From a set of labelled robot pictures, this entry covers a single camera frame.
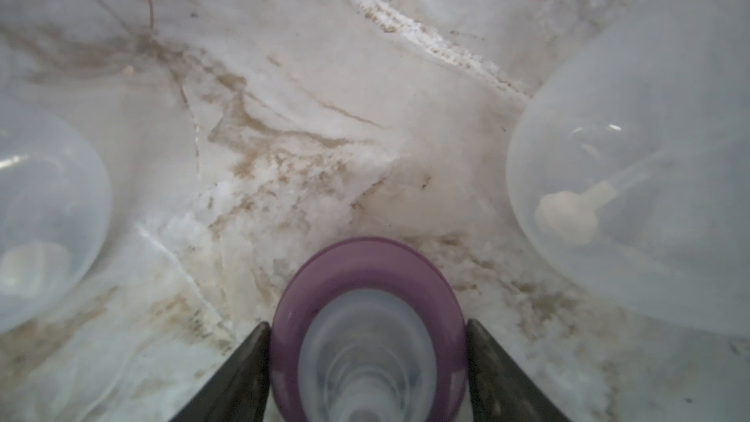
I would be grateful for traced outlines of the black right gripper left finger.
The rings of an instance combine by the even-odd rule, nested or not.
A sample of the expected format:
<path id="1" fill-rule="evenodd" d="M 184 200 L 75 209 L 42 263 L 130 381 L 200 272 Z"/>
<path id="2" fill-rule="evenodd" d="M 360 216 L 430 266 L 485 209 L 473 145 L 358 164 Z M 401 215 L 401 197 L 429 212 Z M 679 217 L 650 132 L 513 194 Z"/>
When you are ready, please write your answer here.
<path id="1" fill-rule="evenodd" d="M 262 421 L 270 391 L 270 340 L 270 324 L 260 322 L 171 421 Z"/>

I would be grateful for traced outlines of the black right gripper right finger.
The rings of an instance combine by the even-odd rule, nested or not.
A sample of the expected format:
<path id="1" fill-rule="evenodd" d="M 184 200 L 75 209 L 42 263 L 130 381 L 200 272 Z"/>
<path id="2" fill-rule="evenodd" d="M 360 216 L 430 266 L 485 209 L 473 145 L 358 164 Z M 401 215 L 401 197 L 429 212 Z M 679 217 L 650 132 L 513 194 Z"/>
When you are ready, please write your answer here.
<path id="1" fill-rule="evenodd" d="M 474 420 L 568 422 L 478 320 L 468 320 L 466 337 Z"/>

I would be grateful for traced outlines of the purple collar with nipple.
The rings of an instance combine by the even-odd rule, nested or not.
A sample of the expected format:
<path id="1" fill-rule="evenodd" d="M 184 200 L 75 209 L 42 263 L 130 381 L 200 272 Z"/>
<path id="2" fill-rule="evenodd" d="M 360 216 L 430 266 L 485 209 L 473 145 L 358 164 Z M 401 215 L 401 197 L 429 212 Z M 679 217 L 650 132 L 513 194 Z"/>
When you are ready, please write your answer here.
<path id="1" fill-rule="evenodd" d="M 465 320 L 439 269 L 388 238 L 350 238 L 291 279 L 271 325 L 287 421 L 451 421 L 467 389 Z"/>

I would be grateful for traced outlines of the clear baby bottle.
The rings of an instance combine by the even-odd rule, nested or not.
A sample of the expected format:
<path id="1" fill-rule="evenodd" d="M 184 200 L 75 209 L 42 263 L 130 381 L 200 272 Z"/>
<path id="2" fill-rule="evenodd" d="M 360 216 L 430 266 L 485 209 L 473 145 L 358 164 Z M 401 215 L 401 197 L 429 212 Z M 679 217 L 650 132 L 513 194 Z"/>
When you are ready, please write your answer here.
<path id="1" fill-rule="evenodd" d="M 90 142 L 60 117 L 1 103 L 1 329 L 50 308 L 92 267 L 113 212 Z"/>
<path id="2" fill-rule="evenodd" d="M 749 333 L 749 0 L 646 0 L 557 70 L 506 177 L 540 255 L 591 293 Z"/>

